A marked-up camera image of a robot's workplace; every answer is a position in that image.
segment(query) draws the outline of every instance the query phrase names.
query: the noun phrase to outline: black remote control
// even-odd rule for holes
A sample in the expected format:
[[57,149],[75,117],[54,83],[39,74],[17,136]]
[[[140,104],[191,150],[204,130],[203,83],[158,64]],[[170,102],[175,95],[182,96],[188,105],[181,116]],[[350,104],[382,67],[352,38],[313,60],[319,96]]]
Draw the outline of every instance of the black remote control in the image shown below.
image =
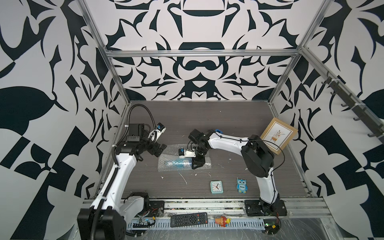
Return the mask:
[[208,216],[206,212],[200,212],[197,214],[180,214],[170,217],[171,227],[182,227],[189,225],[207,224]]

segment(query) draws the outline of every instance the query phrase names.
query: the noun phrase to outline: black and white patterned wall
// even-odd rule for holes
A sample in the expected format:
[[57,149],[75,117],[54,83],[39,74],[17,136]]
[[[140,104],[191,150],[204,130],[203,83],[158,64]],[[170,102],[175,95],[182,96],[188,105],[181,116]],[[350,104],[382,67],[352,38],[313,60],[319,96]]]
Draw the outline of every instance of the black and white patterned wall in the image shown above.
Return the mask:
[[[310,50],[383,117],[383,18],[380,0],[336,0]],[[384,237],[384,145],[323,86],[301,57],[274,102],[279,118],[299,129],[290,145],[336,223],[362,239]]]
[[[87,0],[110,50],[296,48],[320,0]],[[288,57],[115,59],[130,99],[268,99]]]
[[0,239],[57,239],[95,190],[125,102],[75,1],[0,9]]
[[266,100],[289,56],[114,58],[134,100]]

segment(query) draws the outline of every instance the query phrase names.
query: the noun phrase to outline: picture frame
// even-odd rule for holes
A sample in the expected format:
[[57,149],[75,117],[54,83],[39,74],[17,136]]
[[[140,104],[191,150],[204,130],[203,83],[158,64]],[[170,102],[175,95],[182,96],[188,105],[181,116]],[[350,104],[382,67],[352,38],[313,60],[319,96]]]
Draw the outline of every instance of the picture frame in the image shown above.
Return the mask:
[[[286,124],[278,118],[273,118],[260,138],[265,141],[273,142],[281,149],[284,149],[289,141],[291,141],[296,135],[297,131],[298,130],[291,125]],[[279,155],[281,150],[270,142],[264,143],[272,152]]]

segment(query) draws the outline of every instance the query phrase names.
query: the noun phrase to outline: orange toy figure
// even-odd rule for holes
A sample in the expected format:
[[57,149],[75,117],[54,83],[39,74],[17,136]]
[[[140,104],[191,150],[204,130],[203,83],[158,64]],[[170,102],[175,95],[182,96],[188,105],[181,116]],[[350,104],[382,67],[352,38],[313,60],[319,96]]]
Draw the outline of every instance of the orange toy figure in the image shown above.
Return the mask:
[[226,217],[215,218],[215,223],[219,224],[221,227],[227,227],[230,222],[231,222],[230,218],[226,218]]

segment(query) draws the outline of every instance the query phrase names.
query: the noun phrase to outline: white robotic arm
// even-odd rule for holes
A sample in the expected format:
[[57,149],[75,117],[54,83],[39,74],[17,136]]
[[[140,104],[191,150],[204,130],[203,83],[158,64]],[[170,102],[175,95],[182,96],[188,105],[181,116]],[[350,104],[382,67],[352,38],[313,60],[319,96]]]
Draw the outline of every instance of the white robotic arm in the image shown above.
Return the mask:
[[192,151],[180,149],[180,157],[192,157],[192,169],[205,163],[205,154],[209,149],[222,149],[236,153],[244,158],[248,170],[256,176],[260,189],[261,205],[264,212],[273,212],[279,199],[273,178],[274,154],[256,135],[251,137],[233,137],[222,134],[219,130],[209,130],[207,133],[193,130],[189,139],[197,145]]
[[148,133],[144,124],[131,124],[123,142],[114,146],[114,165],[91,208],[81,209],[78,225],[81,239],[104,240],[121,239],[126,234],[126,223],[149,208],[148,194],[135,193],[125,203],[120,204],[121,197],[140,156],[144,151],[159,157],[166,145],[158,144],[166,128],[159,123],[156,129]]

